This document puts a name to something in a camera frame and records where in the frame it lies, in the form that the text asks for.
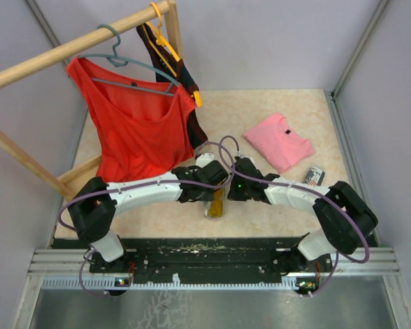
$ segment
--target tiled floor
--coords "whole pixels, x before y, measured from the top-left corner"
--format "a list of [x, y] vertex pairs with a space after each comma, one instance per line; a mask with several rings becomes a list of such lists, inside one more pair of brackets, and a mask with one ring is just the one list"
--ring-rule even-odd
[[[302, 181], [308, 169], [318, 165], [326, 171], [323, 185], [348, 180], [322, 90], [222, 90], [202, 91], [201, 96], [204, 105], [197, 109], [197, 116], [210, 141], [219, 141], [227, 134], [235, 136], [242, 153], [253, 156], [263, 174], [275, 171], [242, 133], [278, 112], [315, 148], [315, 154], [287, 170], [283, 174], [285, 178]], [[227, 146], [234, 150], [230, 142]], [[216, 149], [206, 150], [218, 157]], [[97, 154], [100, 154], [99, 140], [88, 119], [76, 165]], [[315, 217], [292, 208], [225, 200], [224, 217], [211, 221], [203, 217], [202, 206], [201, 202], [152, 204], [117, 216], [112, 229], [121, 237], [248, 237], [299, 236], [319, 228]], [[55, 237], [75, 237], [75, 233], [58, 226]]]

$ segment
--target orange tank top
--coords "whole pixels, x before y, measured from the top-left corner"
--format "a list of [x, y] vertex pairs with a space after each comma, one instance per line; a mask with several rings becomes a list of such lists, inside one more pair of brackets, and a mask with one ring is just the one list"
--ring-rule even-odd
[[141, 180], [165, 173], [194, 156], [186, 122], [195, 102], [182, 85], [159, 95], [93, 81], [166, 91], [168, 82], [131, 79], [76, 57], [67, 66], [88, 105], [102, 148], [97, 171], [105, 182]]

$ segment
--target cable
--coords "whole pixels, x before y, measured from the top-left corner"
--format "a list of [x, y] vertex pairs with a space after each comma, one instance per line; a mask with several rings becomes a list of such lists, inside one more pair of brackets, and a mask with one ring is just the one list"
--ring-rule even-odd
[[85, 286], [84, 286], [84, 281], [82, 280], [82, 272], [84, 272], [84, 267], [85, 264], [90, 260], [91, 256], [93, 256], [96, 253], [96, 249], [92, 249], [87, 256], [84, 257], [84, 261], [82, 262], [81, 269], [79, 270], [79, 285], [81, 286], [82, 290], [84, 290], [86, 293], [98, 297], [98, 298], [107, 298], [109, 295], [100, 295], [98, 293], [93, 293], [92, 291], [89, 291]]
[[330, 279], [334, 275], [336, 267], [338, 266], [339, 258], [340, 258], [339, 252], [336, 252], [336, 260], [335, 260], [334, 266], [332, 267], [332, 270], [330, 271], [330, 273], [327, 276], [326, 280], [324, 280], [324, 282], [320, 285], [320, 287], [316, 291], [314, 291], [313, 293], [309, 292], [307, 295], [300, 295], [300, 296], [314, 297], [315, 295], [318, 295], [320, 293], [320, 291], [322, 291], [326, 287], [326, 284], [330, 281]]
[[320, 264], [318, 264], [318, 262], [315, 263], [315, 270], [316, 270], [316, 273], [315, 273], [315, 282], [318, 283], [318, 282], [320, 281], [320, 276], [321, 276], [321, 273], [320, 273]]
[[215, 143], [215, 142], [206, 142], [205, 145], [201, 146], [201, 149], [202, 149], [203, 146], [206, 146], [206, 145], [216, 145], [216, 146], [218, 146], [219, 147], [219, 155], [221, 157], [223, 157], [222, 151], [221, 151], [221, 148], [222, 148], [225, 151], [225, 153], [229, 156], [229, 158], [232, 162], [232, 164], [230, 165], [230, 169], [232, 169], [232, 174], [230, 175], [230, 177], [227, 178], [226, 181], [224, 181], [224, 183], [219, 184], [219, 185], [210, 185], [210, 184], [205, 184], [205, 183], [200, 183], [200, 182], [194, 182], [192, 180], [160, 180], [160, 181], [156, 180], [156, 181], [152, 181], [152, 182], [145, 182], [145, 183], [140, 183], [140, 184], [136, 184], [136, 185], [126, 186], [126, 187], [122, 187], [120, 189], [112, 188], [110, 190], [92, 192], [92, 193], [88, 193], [88, 194], [84, 194], [84, 195], [81, 195], [79, 197], [76, 197], [75, 199], [71, 200], [70, 202], [67, 202], [66, 204], [64, 204], [61, 207], [61, 209], [58, 213], [58, 216], [57, 216], [58, 223], [60, 225], [64, 226], [65, 228], [68, 228], [69, 230], [72, 230], [72, 231], [76, 232], [76, 230], [73, 226], [70, 226], [69, 224], [65, 223], [62, 220], [62, 218], [61, 218], [62, 213], [66, 209], [68, 209], [70, 206], [72, 206], [73, 204], [75, 204], [79, 201], [82, 201], [84, 199], [88, 199], [89, 197], [96, 197], [96, 196], [99, 196], [99, 195], [110, 194], [110, 193], [115, 193], [115, 192], [125, 192], [125, 191], [132, 190], [134, 188], [140, 188], [140, 187], [151, 186], [151, 185], [156, 185], [156, 184], [172, 184], [172, 183], [190, 184], [190, 185], [197, 185], [197, 186], [201, 186], [201, 187], [205, 187], [205, 188], [214, 188], [214, 189], [226, 187], [228, 184], [230, 184], [232, 182], [232, 179], [234, 177], [235, 168], [234, 168], [234, 159], [232, 157], [232, 154], [230, 153], [230, 151], [226, 147], [224, 147], [222, 145], [220, 146], [218, 143]]
[[[254, 182], [259, 182], [259, 183], [264, 183], [264, 184], [270, 184], [270, 185], [275, 185], [275, 186], [283, 186], [283, 187], [288, 187], [288, 188], [295, 188], [297, 190], [301, 190], [301, 191], [305, 191], [308, 193], [311, 193], [313, 195], [316, 195], [317, 197], [323, 199], [324, 201], [326, 201], [330, 206], [332, 206], [335, 210], [337, 210], [350, 224], [350, 226], [356, 231], [356, 234], [358, 235], [358, 237], [361, 240], [361, 244], [364, 247], [365, 250], [365, 256], [362, 260], [358, 260], [358, 259], [354, 259], [353, 257], [350, 257], [349, 255], [346, 254], [342, 254], [345, 258], [351, 260], [352, 262], [355, 263], [366, 263], [369, 260], [370, 257], [370, 250], [369, 250], [369, 244], [367, 243], [363, 233], [361, 232], [361, 230], [359, 229], [359, 227], [355, 224], [355, 222], [353, 221], [353, 219], [346, 213], [344, 212], [344, 210], [342, 210], [337, 204], [335, 204], [331, 199], [329, 199], [328, 197], [326, 197], [325, 195], [322, 195], [321, 193], [312, 190], [311, 188], [306, 188], [304, 186], [299, 186], [299, 185], [289, 185], [287, 183], [281, 183], [281, 182], [271, 182], [268, 180], [261, 180], [258, 178], [253, 178], [251, 176], [245, 175], [243, 173], [238, 172], [235, 169], [234, 166], [234, 159], [232, 157], [232, 155], [230, 154], [229, 150], [223, 146], [223, 142], [225, 141], [225, 139], [232, 139], [235, 144], [236, 144], [236, 149], [237, 152], [239, 153], [240, 151], [240, 147], [238, 144], [238, 141], [230, 135], [224, 136], [219, 143], [215, 143], [215, 142], [206, 142], [204, 143], [199, 149], [202, 149], [204, 146], [206, 145], [216, 145], [219, 148], [219, 156], [221, 158], [222, 163], [231, 170], [231, 175], [230, 177], [222, 184], [220, 185], [210, 185], [210, 184], [204, 184], [204, 183], [199, 183], [199, 182], [193, 182], [193, 181], [189, 181], [189, 180], [161, 180], [161, 181], [153, 181], [153, 182], [145, 182], [145, 183], [140, 183], [137, 185], [132, 185], [132, 186], [126, 186], [124, 188], [114, 188], [114, 189], [110, 189], [110, 190], [104, 190], [104, 191], [98, 191], [98, 192], [94, 192], [94, 193], [89, 193], [86, 195], [81, 195], [75, 199], [73, 199], [72, 201], [66, 203], [65, 205], [63, 205], [63, 207], [61, 207], [59, 213], [58, 213], [58, 222], [63, 225], [65, 228], [68, 228], [70, 230], [75, 231], [73, 226], [70, 226], [68, 224], [65, 224], [65, 222], [63, 222], [62, 218], [61, 218], [61, 214], [65, 211], [65, 209], [67, 209], [68, 207], [70, 207], [71, 205], [73, 205], [76, 202], [79, 202], [83, 199], [87, 199], [89, 197], [95, 197], [98, 195], [104, 195], [104, 194], [109, 194], [109, 193], [115, 193], [115, 192], [123, 192], [123, 191], [128, 191], [128, 190], [132, 190], [134, 188], [140, 188], [140, 187], [145, 187], [145, 186], [151, 186], [154, 184], [171, 184], [171, 183], [176, 183], [176, 184], [191, 184], [191, 185], [197, 185], [197, 186], [202, 186], [202, 187], [206, 187], [206, 188], [223, 188], [225, 186], [227, 186], [228, 184], [230, 184], [230, 182], [232, 181], [233, 177], [235, 175], [238, 175], [242, 178], [245, 178], [247, 180], [252, 180]], [[222, 150], [225, 151], [225, 153], [229, 156], [230, 160], [231, 160], [231, 164], [228, 164], [228, 162], [224, 159]], [[84, 283], [82, 282], [82, 271], [84, 270], [84, 265], [88, 262], [89, 258], [96, 252], [96, 250], [94, 249], [93, 251], [91, 251], [91, 253], [89, 253], [89, 255], [87, 255], [87, 257], [85, 258], [84, 262], [82, 263], [81, 266], [81, 270], [79, 271], [79, 284], [81, 285], [81, 287], [83, 288], [83, 290], [87, 291], [89, 294], [91, 295], [95, 295], [97, 297], [103, 297], [101, 295], [97, 295], [94, 293], [91, 293], [90, 291], [88, 291], [85, 286]], [[335, 260], [335, 264], [332, 267], [332, 270], [330, 272], [330, 274], [328, 275], [328, 277], [326, 278], [326, 280], [322, 283], [322, 285], [314, 292], [312, 293], [310, 296], [312, 297], [313, 295], [316, 295], [320, 290], [322, 290], [322, 288], [326, 285], [326, 283], [330, 280], [330, 278], [333, 276], [336, 267], [338, 266], [338, 261], [339, 261], [339, 252], [336, 252], [336, 260]]]
[[350, 226], [353, 228], [353, 230], [355, 230], [356, 234], [358, 235], [359, 239], [361, 240], [361, 244], [364, 247], [365, 250], [365, 256], [364, 259], [354, 259], [353, 257], [350, 257], [349, 255], [344, 255], [342, 254], [345, 258], [351, 260], [352, 262], [355, 263], [360, 263], [360, 264], [364, 264], [366, 263], [369, 258], [370, 258], [370, 249], [369, 249], [369, 244], [367, 243], [365, 236], [363, 235], [363, 233], [361, 232], [361, 230], [359, 229], [359, 227], [356, 225], [356, 223], [353, 221], [353, 219], [343, 210], [341, 209], [340, 206], [338, 206], [335, 202], [333, 202], [331, 199], [329, 199], [328, 197], [326, 197], [325, 195], [312, 190], [311, 188], [307, 188], [304, 186], [299, 186], [299, 185], [289, 185], [287, 183], [280, 183], [280, 182], [270, 182], [269, 180], [261, 180], [258, 178], [254, 178], [248, 175], [245, 175], [243, 173], [238, 172], [237, 170], [233, 169], [232, 166], [230, 166], [228, 164], [228, 162], [225, 161], [224, 157], [222, 156], [222, 151], [221, 148], [223, 148], [222, 143], [225, 139], [232, 139], [234, 140], [235, 138], [233, 136], [227, 135], [224, 136], [221, 141], [218, 143], [219, 144], [219, 156], [221, 157], [221, 161], [222, 163], [229, 168], [230, 170], [234, 171], [234, 174], [245, 178], [246, 180], [252, 180], [254, 182], [259, 182], [259, 183], [264, 183], [264, 184], [269, 184], [269, 185], [276, 185], [276, 186], [283, 186], [283, 187], [290, 187], [290, 188], [295, 188], [297, 190], [301, 190], [301, 191], [305, 191], [305, 192], [309, 192], [313, 195], [316, 195], [317, 197], [320, 197], [322, 200], [326, 201], [331, 207], [333, 207], [336, 211], [338, 211], [350, 224]]
[[130, 264], [131, 266], [129, 266], [129, 269], [128, 269], [129, 284], [131, 284], [132, 277], [136, 273], [136, 263], [132, 262]]

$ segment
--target wooden clothes rack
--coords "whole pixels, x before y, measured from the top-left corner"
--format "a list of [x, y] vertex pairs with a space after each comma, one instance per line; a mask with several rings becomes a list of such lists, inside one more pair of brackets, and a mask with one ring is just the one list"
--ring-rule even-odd
[[[175, 0], [163, 0], [157, 3], [161, 14], [164, 15], [164, 22], [168, 34], [168, 40], [172, 48], [183, 58], [183, 49], [181, 44], [181, 34], [179, 32], [179, 22], [177, 14], [177, 5]], [[151, 6], [125, 17], [115, 23], [110, 24], [118, 33], [129, 31], [139, 25], [156, 18], [158, 15]], [[53, 48], [45, 53], [35, 56], [20, 64], [14, 65], [0, 72], [0, 88], [3, 88], [13, 82], [19, 81], [28, 75], [41, 71], [55, 63], [66, 58], [77, 55], [83, 50], [91, 48], [99, 43], [112, 38], [114, 34], [108, 29], [96, 29], [93, 32], [85, 34], [75, 40], [69, 41]], [[0, 147], [7, 151], [24, 167], [44, 180], [48, 185], [61, 193], [66, 200], [71, 200], [79, 192], [83, 185], [95, 176], [96, 170], [101, 162], [101, 156], [90, 159], [80, 167], [73, 168], [60, 177], [53, 174], [35, 161], [21, 147], [19, 147], [11, 138], [6, 136], [0, 130]]]

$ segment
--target folded pink shirt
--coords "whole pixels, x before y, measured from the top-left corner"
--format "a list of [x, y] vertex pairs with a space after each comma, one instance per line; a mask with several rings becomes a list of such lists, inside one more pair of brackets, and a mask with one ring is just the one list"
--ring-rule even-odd
[[279, 113], [263, 120], [243, 136], [279, 173], [314, 153], [310, 141], [292, 131]]

